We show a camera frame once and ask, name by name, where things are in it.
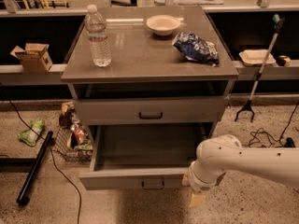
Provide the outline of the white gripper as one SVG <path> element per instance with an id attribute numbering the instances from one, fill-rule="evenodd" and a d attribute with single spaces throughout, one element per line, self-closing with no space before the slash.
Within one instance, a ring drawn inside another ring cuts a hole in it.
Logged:
<path id="1" fill-rule="evenodd" d="M 193 161 L 182 177 L 182 185 L 192 189 L 189 207 L 200 206 L 206 199 L 204 193 L 218 186 L 224 176 L 223 171 L 212 172 L 199 161 Z"/>

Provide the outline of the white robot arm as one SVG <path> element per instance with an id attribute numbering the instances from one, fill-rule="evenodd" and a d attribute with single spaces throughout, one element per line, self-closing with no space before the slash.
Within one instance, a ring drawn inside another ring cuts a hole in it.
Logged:
<path id="1" fill-rule="evenodd" d="M 299 188 L 298 147 L 242 147 L 233 135 L 206 139 L 196 149 L 196 160 L 182 178 L 191 188 L 189 207 L 198 207 L 206 193 L 220 184 L 227 171 L 238 171 Z"/>

